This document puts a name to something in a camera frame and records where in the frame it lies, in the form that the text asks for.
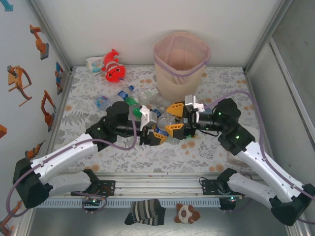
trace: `purple rim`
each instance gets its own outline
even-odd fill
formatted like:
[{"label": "purple rim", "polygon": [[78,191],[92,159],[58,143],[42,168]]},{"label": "purple rim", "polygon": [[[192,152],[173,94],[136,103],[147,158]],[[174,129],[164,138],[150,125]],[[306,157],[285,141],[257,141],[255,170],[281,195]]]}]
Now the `purple rim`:
[{"label": "purple rim", "polygon": [[160,67],[162,67],[164,70],[166,70],[167,72],[169,72],[170,74],[172,74],[172,75],[175,75],[175,76],[178,76],[178,77],[187,77],[187,76],[192,75],[193,73],[195,73],[197,70],[199,70],[199,69],[200,69],[201,67],[203,67],[204,65],[206,65],[206,64],[208,63],[210,57],[211,57],[211,54],[209,55],[209,57],[208,57],[207,59],[204,60],[203,63],[201,63],[200,65],[196,66],[196,67],[192,70],[192,72],[190,72],[189,74],[186,74],[186,75],[179,75],[179,74],[176,74],[175,72],[171,71],[169,68],[165,67],[165,65],[163,65],[161,62],[158,61],[158,60],[160,60],[160,59],[159,59],[155,54],[154,54],[154,62],[155,62],[156,64],[158,64]]}]

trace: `plastic bin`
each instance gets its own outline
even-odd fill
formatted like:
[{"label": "plastic bin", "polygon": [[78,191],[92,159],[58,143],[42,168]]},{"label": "plastic bin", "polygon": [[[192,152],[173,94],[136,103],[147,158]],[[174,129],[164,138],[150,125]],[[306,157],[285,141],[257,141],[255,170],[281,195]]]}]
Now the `plastic bin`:
[{"label": "plastic bin", "polygon": [[211,56],[210,48],[196,36],[176,32],[157,43],[153,49],[160,94],[173,101],[183,101],[197,90]]}]

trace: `brown and white plush toy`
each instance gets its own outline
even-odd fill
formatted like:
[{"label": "brown and white plush toy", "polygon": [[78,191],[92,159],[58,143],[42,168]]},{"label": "brown and white plush toy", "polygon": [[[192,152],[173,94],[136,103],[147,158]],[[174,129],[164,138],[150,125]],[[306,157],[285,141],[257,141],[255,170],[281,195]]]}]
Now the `brown and white plush toy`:
[{"label": "brown and white plush toy", "polygon": [[178,203],[176,205],[176,209],[178,213],[175,217],[176,223],[192,224],[200,218],[199,212],[194,210],[192,205],[183,205]]}]

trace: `floral tablecloth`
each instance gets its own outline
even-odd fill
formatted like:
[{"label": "floral tablecloth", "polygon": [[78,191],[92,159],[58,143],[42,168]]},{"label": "floral tablecloth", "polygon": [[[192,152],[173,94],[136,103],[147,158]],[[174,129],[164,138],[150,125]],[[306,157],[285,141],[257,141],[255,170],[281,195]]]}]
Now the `floral tablecloth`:
[{"label": "floral tablecloth", "polygon": [[[122,86],[134,85],[139,91],[152,87],[156,82],[154,66],[126,67],[126,80],[119,84],[109,83],[103,75],[92,76],[86,67],[77,67],[73,71],[71,90],[64,108],[63,118],[55,140],[54,150],[70,143],[92,124],[105,115],[94,104],[98,94],[113,96]],[[207,67],[202,75],[196,92],[199,100],[205,104],[220,98],[234,90],[248,91],[244,73],[240,67]],[[239,122],[242,125],[258,129],[254,108],[249,98],[243,94],[232,97],[241,110]],[[148,104],[148,107],[168,107],[171,103],[160,97]],[[117,138],[117,145],[128,147],[133,138]],[[237,171],[251,171],[245,163],[239,162],[225,151],[218,138],[197,131],[195,138],[176,140],[169,138],[163,145],[156,147],[140,146],[130,151],[121,151],[108,147],[101,152],[87,156],[64,172],[78,172],[91,168],[95,172],[222,172],[230,167]]]}]

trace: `red toy fish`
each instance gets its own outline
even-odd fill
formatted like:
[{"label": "red toy fish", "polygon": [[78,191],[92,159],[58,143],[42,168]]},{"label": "red toy fish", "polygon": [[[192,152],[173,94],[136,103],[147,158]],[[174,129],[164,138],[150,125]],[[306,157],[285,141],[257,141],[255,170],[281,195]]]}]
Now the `red toy fish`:
[{"label": "red toy fish", "polygon": [[105,56],[105,66],[102,68],[102,70],[106,71],[105,78],[109,82],[118,83],[120,80],[124,80],[126,68],[118,63],[118,58],[114,58],[118,55],[119,53],[112,49],[112,51]]}]

